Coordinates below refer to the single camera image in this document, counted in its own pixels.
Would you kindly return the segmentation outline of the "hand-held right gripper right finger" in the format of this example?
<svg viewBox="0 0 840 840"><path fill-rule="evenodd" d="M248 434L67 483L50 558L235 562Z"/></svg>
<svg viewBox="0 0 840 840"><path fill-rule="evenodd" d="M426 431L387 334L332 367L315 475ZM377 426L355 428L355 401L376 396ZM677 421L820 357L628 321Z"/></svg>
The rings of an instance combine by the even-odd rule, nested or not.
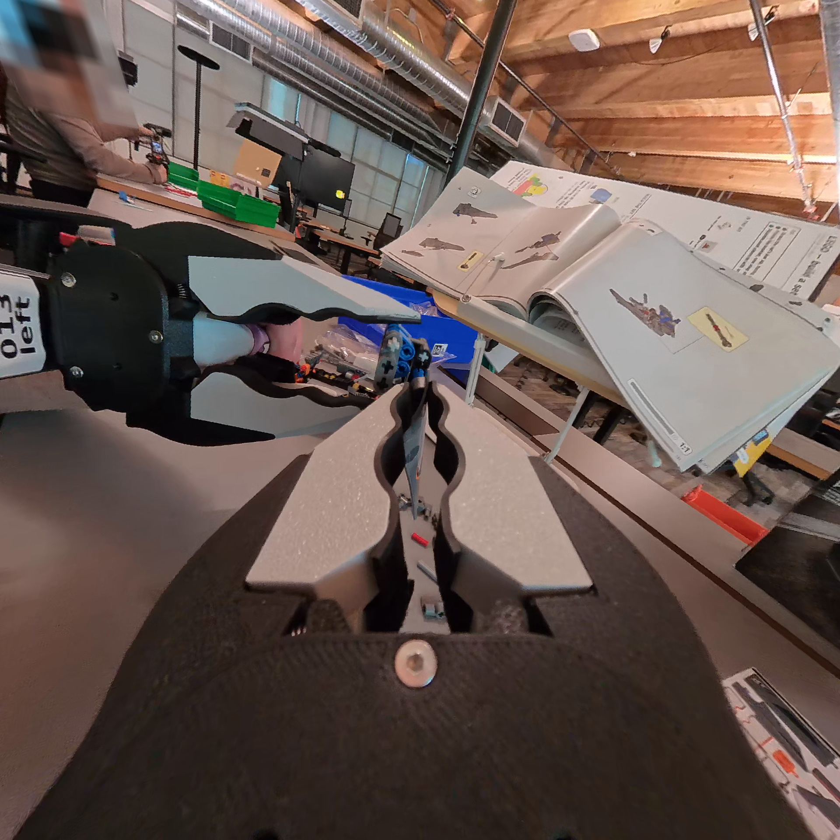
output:
<svg viewBox="0 0 840 840"><path fill-rule="evenodd" d="M589 592L592 578L520 444L446 387L431 387L427 407L444 482L434 541L444 600L489 611Z"/></svg>

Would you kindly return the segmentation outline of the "lego technic car chassis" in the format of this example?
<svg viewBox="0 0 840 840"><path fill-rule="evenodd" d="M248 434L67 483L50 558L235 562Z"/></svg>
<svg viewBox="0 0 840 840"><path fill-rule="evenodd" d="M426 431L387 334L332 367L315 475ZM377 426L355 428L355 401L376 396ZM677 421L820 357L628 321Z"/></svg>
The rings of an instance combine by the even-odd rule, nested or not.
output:
<svg viewBox="0 0 840 840"><path fill-rule="evenodd" d="M373 374L355 364L333 362L320 356L294 364L296 383L328 385L341 394L374 402L398 384L378 384Z"/></svg>

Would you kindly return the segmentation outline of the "orange-striped grey lego panel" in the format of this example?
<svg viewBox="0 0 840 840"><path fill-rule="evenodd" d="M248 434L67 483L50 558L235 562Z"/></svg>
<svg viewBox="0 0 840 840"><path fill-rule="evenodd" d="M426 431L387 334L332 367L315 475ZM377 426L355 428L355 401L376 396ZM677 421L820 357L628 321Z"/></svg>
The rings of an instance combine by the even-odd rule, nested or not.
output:
<svg viewBox="0 0 840 840"><path fill-rule="evenodd" d="M414 504L420 499L420 481L427 436L427 399L429 382L419 391L405 383L392 389L392 414L402 429L404 471L410 498Z"/></svg>

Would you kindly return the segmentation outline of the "blue black lego sub-assembly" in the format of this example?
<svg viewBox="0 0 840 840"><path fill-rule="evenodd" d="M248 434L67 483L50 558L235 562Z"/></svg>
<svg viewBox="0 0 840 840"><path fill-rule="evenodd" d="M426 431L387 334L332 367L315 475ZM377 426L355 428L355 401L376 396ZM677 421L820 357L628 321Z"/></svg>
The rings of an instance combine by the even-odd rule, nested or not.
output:
<svg viewBox="0 0 840 840"><path fill-rule="evenodd" d="M374 388L384 393L395 384L407 383L415 391L422 390L427 386L432 361L425 339L414 339L400 324L388 324L375 368Z"/></svg>

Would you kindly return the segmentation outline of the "open lego instruction booklet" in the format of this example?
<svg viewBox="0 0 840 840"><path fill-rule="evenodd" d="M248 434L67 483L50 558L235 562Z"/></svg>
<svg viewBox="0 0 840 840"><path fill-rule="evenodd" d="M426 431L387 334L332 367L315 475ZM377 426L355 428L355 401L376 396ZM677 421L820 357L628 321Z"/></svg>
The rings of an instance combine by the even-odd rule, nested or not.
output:
<svg viewBox="0 0 840 840"><path fill-rule="evenodd" d="M587 344L680 471L746 460L838 368L838 324L609 207L538 206L464 169L383 265Z"/></svg>

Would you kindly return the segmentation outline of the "dark lego set box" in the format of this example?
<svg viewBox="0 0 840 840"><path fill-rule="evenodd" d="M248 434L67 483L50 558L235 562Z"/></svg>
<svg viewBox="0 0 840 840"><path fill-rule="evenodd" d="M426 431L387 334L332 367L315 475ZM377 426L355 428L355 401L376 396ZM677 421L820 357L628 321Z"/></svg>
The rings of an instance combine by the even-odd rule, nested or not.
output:
<svg viewBox="0 0 840 840"><path fill-rule="evenodd" d="M817 486L736 563L736 571L802 621L839 619L838 483Z"/></svg>

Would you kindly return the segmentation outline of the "lego sticker sheet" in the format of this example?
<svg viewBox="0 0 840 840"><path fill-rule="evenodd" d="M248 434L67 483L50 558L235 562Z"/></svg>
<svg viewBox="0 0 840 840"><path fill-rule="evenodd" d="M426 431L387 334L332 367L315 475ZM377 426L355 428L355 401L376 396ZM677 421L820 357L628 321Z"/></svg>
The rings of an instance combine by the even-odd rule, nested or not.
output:
<svg viewBox="0 0 840 840"><path fill-rule="evenodd" d="M839 752L755 668L722 681L753 752L814 838L839 838Z"/></svg>

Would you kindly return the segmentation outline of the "person's left hand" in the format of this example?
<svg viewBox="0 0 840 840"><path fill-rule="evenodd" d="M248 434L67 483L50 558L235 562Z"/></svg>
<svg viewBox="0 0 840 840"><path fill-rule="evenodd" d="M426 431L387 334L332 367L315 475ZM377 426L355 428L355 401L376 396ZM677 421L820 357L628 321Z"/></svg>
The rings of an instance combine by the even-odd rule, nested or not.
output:
<svg viewBox="0 0 840 840"><path fill-rule="evenodd" d="M298 364L302 352L303 320L298 318L290 323L264 325L268 337L267 354L275 358Z"/></svg>

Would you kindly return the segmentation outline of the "cluster of dark grey connectors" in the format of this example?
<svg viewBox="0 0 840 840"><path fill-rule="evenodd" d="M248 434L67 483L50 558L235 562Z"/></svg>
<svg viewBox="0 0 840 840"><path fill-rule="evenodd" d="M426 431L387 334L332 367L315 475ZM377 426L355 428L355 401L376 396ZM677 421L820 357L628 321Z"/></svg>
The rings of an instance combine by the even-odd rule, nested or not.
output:
<svg viewBox="0 0 840 840"><path fill-rule="evenodd" d="M430 524L433 529L436 529L439 521L439 510L432 507L421 498L416 504L405 493L400 493L397 496L398 510L401 517L410 516L416 521L423 520Z"/></svg>

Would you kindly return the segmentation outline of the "black overhead desk light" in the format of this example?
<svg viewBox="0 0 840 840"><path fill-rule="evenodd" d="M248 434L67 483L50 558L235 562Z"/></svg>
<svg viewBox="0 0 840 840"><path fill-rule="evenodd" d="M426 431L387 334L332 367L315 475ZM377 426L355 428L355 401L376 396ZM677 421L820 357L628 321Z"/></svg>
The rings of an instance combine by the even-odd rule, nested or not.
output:
<svg viewBox="0 0 840 840"><path fill-rule="evenodd" d="M312 139L295 123L280 119L250 102L238 102L227 127L240 137L293 160L303 161L308 154L320 151L340 158L341 152Z"/></svg>

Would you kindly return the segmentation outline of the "white book stand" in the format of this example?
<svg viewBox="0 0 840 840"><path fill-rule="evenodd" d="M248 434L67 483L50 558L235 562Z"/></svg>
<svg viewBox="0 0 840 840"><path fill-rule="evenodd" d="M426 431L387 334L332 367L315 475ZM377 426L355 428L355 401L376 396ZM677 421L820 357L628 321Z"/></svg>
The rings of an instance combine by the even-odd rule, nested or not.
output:
<svg viewBox="0 0 840 840"><path fill-rule="evenodd" d="M544 457L547 463L553 461L560 452L573 420L581 414L583 403L590 394L597 394L622 409L629 410L629 405L618 391L614 379L587 344L579 345L537 328L478 297L453 297L441 290L433 290L433 296L440 311L469 325L484 338L499 341L579 386L581 396L570 419L560 431L553 449Z"/></svg>

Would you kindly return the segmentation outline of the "black floor lamp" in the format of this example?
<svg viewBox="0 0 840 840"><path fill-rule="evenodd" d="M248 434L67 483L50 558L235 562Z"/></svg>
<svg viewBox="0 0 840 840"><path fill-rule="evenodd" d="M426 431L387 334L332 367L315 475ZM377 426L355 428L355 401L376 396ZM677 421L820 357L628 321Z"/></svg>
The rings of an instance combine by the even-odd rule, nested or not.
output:
<svg viewBox="0 0 840 840"><path fill-rule="evenodd" d="M202 95L203 95L203 72L219 71L219 63L212 57L206 56L200 51L191 48L187 45L178 45L176 47L178 53L190 60L195 67L194 79L194 114L193 114L193 137L192 137L192 168L196 171L199 167L200 159L200 139L201 139L201 113L202 113Z"/></svg>

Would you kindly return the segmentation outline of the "red plastic tray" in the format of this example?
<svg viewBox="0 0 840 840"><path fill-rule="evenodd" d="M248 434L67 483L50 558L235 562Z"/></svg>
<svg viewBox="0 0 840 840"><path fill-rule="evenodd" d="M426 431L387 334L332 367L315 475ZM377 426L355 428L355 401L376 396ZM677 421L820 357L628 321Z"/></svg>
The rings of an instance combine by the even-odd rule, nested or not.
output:
<svg viewBox="0 0 840 840"><path fill-rule="evenodd" d="M711 495L702 486L691 488L680 499L750 547L770 533L770 530Z"/></svg>

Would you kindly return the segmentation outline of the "black metal pole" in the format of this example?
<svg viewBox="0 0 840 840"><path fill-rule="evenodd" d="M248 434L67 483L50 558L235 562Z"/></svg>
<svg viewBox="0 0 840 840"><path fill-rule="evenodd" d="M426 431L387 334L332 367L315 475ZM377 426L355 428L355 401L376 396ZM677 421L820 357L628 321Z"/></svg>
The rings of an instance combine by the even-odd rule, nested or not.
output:
<svg viewBox="0 0 840 840"><path fill-rule="evenodd" d="M480 120L490 91L490 85L496 74L502 50L506 44L509 28L517 1L498 1L493 15L475 79L469 94L469 100L461 121L458 137L449 162L444 185L447 186L465 167L472 151Z"/></svg>

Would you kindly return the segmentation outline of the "metal ceiling pipe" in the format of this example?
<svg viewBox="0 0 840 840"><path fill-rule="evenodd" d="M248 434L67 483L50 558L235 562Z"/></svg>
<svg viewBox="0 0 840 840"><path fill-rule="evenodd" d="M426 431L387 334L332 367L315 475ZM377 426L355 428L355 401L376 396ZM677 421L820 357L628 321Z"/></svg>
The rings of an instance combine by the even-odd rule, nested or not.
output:
<svg viewBox="0 0 840 840"><path fill-rule="evenodd" d="M803 211L805 214L811 214L816 209L816 202L813 197L812 187L810 183L806 180L804 162L799 150L798 143L795 138L795 133L793 131L791 116L789 114L787 101L784 96L784 92L781 85L781 78L779 75L778 67L775 62L773 48L770 42L766 14L763 11L763 7L760 1L749 1L749 7L751 10L752 20L757 33L757 37L761 44L761 49L763 52L765 66L768 71L773 96L780 113L780 120L782 121L784 136L789 146L789 152L791 153L791 169L801 189Z"/></svg>

